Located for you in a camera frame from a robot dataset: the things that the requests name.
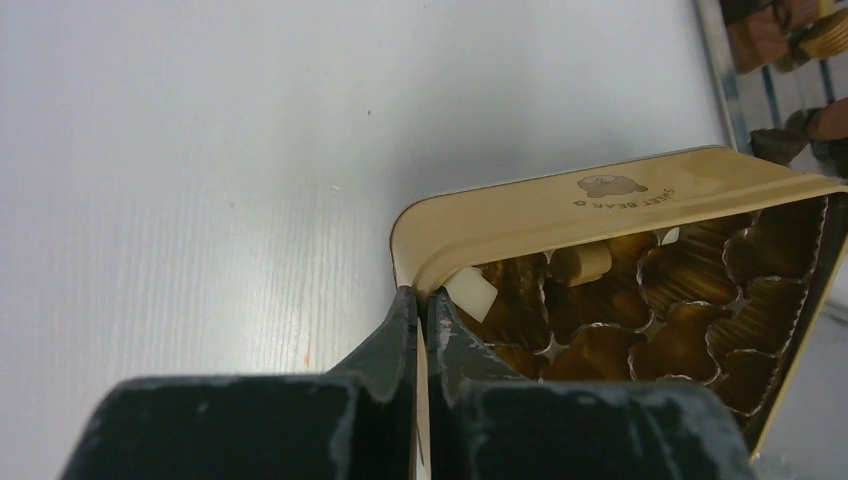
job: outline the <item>logo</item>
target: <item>logo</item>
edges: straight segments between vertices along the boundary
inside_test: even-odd
[[[594,175],[577,182],[586,190],[589,198],[601,198],[607,195],[627,195],[633,192],[645,192],[647,187],[639,185],[634,180],[619,175]]]

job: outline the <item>bear illustration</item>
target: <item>bear illustration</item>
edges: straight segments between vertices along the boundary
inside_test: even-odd
[[[647,187],[639,185],[632,179],[618,175],[586,177],[577,182],[577,185],[588,192],[589,198],[601,198],[606,195],[625,195],[648,190]]]

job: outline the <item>white table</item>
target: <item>white table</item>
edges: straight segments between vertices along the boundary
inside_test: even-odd
[[[127,377],[328,368],[406,205],[723,143],[712,95],[688,0],[0,3],[0,472]]]

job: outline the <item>tan box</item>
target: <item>tan box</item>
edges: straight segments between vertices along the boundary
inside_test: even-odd
[[[706,385],[756,451],[843,254],[846,192],[821,176],[709,147],[442,195],[395,223],[395,281],[426,305],[462,268],[605,242],[612,269],[600,279],[568,286],[540,273],[554,350],[510,338],[532,322],[493,320],[495,308],[482,323],[463,320],[499,354],[541,359],[541,381],[626,374]],[[672,227],[679,240],[661,245]],[[489,328],[495,322],[513,323]],[[418,386],[426,400],[426,378]],[[419,408],[426,422],[426,404]]]

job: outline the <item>bear logo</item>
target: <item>bear logo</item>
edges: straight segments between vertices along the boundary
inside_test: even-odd
[[[648,188],[639,185],[627,177],[618,175],[594,175],[577,182],[577,185],[588,192],[589,198],[601,198],[606,195],[626,195],[633,192],[644,192]]]

